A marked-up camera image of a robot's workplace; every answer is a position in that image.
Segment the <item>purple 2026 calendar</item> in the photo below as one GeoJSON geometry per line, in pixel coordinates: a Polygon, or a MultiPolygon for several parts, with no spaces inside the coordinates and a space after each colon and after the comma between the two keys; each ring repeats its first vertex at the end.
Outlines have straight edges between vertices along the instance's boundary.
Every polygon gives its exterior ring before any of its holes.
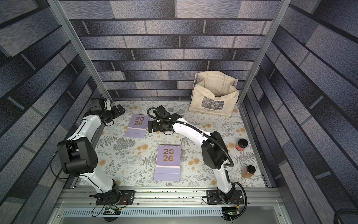
{"type": "Polygon", "coordinates": [[[125,137],[144,139],[150,119],[148,115],[132,115],[125,137]]]}
{"type": "Polygon", "coordinates": [[[181,145],[159,145],[155,164],[155,181],[180,180],[181,145]]]}

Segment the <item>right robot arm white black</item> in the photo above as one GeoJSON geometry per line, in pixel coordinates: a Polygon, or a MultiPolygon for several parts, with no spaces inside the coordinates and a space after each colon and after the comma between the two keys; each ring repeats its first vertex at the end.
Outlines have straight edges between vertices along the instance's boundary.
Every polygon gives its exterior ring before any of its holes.
{"type": "Polygon", "coordinates": [[[170,114],[162,105],[148,108],[147,115],[153,119],[148,122],[150,133],[178,133],[198,145],[201,148],[203,161],[214,171],[219,192],[225,196],[233,195],[235,186],[230,181],[227,168],[234,167],[234,163],[219,132],[210,133],[200,130],[182,116],[176,113],[170,114]]]}

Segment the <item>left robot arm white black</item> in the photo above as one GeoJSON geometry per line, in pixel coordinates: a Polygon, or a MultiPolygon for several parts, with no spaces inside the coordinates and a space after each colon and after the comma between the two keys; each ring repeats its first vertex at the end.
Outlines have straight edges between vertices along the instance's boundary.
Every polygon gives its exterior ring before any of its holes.
{"type": "Polygon", "coordinates": [[[98,156],[91,144],[101,125],[109,126],[125,113],[118,105],[111,105],[106,98],[91,100],[91,108],[84,114],[78,129],[65,141],[58,143],[58,155],[64,173],[79,176],[96,189],[93,197],[121,197],[116,182],[98,167],[98,156]]]}

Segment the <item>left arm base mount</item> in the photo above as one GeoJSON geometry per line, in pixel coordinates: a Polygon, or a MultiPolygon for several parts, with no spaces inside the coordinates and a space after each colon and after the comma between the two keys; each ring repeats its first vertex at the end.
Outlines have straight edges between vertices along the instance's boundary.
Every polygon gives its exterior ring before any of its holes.
{"type": "Polygon", "coordinates": [[[92,195],[91,197],[97,198],[96,205],[125,206],[133,204],[135,192],[134,190],[120,190],[117,193],[109,191],[104,194],[92,195]]]}

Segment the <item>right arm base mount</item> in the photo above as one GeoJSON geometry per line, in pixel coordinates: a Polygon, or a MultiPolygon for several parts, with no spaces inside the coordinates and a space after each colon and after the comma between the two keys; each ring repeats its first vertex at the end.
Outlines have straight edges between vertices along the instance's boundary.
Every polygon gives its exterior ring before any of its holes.
{"type": "Polygon", "coordinates": [[[229,193],[224,194],[218,189],[206,191],[208,204],[245,204],[244,196],[241,190],[231,190],[229,193]]]}

